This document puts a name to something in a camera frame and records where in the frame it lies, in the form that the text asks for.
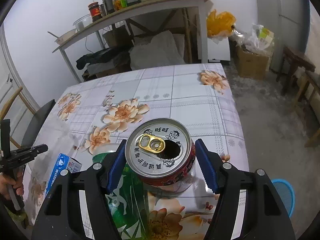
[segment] black cloth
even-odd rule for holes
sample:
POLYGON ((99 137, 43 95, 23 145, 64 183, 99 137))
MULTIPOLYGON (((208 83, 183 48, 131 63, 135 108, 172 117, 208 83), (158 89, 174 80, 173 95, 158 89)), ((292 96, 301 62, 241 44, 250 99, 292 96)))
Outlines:
POLYGON ((95 64, 95 63, 106 63, 118 55, 120 52, 124 50, 128 50, 131 46, 121 46, 117 48, 107 48, 100 50, 96 53, 89 53, 81 58, 79 58, 77 62, 77 69, 82 70, 87 63, 95 64))

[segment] human hand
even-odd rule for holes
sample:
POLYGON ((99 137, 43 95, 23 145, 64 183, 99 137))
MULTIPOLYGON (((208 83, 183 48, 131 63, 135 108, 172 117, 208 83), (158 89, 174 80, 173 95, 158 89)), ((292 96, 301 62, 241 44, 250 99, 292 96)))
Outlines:
POLYGON ((22 176, 23 170, 19 169, 19 172, 17 174, 17 181, 12 179, 10 176, 0 173, 0 194, 4 196, 7 200, 10 200, 10 194, 7 189, 7 184, 12 185, 13 188, 17 189, 17 195, 22 196, 23 191, 23 176, 22 176))

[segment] door frame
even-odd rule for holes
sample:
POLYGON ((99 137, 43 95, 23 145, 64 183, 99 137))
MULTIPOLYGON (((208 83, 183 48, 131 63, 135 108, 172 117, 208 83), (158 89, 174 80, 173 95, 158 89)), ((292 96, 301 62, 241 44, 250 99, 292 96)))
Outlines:
POLYGON ((4 33, 4 24, 0 26, 0 62, 3 64, 4 68, 7 68, 8 70, 8 78, 12 78, 14 81, 14 87, 18 88, 19 86, 23 87, 23 90, 21 91, 22 96, 28 101, 28 103, 32 106, 32 108, 35 110, 39 110, 39 105, 35 101, 35 99, 31 96, 30 92, 24 85, 22 79, 19 76, 19 73, 12 61, 8 44, 5 38, 4 33))

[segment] green bottle label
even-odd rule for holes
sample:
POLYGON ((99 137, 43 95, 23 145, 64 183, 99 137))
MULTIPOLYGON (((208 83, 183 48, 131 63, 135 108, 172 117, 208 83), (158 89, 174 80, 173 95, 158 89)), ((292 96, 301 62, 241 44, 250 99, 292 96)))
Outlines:
POLYGON ((121 2, 121 7, 122 7, 122 8, 128 7, 128 5, 127 5, 127 0, 120 0, 120 2, 121 2))
MULTIPOLYGON (((102 162, 108 153, 93 157, 93 163, 102 162)), ((109 209, 122 239, 146 240, 147 213, 143 183, 125 165, 118 187, 106 195, 109 209)))

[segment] blue plastic stool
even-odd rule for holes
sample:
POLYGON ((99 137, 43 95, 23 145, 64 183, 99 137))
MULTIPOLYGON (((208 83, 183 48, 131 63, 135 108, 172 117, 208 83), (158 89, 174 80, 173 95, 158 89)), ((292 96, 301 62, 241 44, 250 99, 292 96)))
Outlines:
POLYGON ((285 209, 288 212, 289 217, 292 216, 295 204, 294 190, 293 187, 284 179, 273 179, 273 186, 276 188, 285 209))

